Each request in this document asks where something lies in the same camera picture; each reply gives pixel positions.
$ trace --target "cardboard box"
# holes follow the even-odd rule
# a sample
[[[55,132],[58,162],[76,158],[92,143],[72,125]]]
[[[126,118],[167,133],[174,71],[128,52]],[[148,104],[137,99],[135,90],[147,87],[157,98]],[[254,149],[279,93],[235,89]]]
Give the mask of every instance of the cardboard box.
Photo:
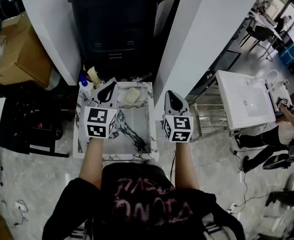
[[[0,32],[6,42],[0,58],[0,84],[34,81],[46,88],[53,63],[43,48],[26,12],[5,20]]]

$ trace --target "marker cube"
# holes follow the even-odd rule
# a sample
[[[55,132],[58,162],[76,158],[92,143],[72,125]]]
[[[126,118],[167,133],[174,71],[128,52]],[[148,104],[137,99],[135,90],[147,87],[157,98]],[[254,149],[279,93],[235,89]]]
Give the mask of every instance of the marker cube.
[[[188,143],[193,132],[193,117],[165,115],[163,129],[170,142]]]
[[[108,139],[116,120],[116,109],[85,107],[84,124],[87,137]]]

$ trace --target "white sink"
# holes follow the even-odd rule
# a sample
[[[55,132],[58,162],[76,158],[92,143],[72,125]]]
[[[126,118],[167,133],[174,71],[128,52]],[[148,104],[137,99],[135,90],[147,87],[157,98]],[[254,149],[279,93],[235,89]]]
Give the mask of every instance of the white sink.
[[[250,86],[247,81],[254,77],[220,70],[216,78],[231,130],[275,121],[264,81]]]

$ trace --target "white wall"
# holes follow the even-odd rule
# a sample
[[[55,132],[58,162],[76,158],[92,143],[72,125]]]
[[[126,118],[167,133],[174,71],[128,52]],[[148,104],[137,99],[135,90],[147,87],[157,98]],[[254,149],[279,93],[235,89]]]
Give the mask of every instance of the white wall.
[[[69,85],[78,82],[81,60],[68,0],[22,0],[42,45]]]
[[[226,46],[256,0],[181,0],[154,84],[155,116],[164,95],[186,97]]]

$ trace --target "sponge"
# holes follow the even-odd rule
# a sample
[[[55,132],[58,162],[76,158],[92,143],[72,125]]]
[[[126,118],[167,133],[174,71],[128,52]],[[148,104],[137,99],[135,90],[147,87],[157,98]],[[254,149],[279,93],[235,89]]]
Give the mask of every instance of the sponge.
[[[129,90],[127,90],[123,102],[132,105],[140,96],[140,91],[131,87]]]

